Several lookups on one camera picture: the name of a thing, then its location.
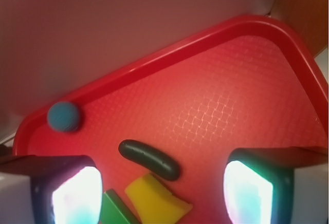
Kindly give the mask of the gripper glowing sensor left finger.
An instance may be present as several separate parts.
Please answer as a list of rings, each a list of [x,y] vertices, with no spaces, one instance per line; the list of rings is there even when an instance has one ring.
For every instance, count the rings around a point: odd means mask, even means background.
[[[1,223],[98,223],[102,192],[89,156],[1,157]]]

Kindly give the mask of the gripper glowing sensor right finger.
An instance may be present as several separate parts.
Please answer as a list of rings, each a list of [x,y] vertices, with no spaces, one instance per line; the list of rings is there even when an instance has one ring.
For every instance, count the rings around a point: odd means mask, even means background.
[[[237,148],[223,192],[232,223],[328,223],[328,149]]]

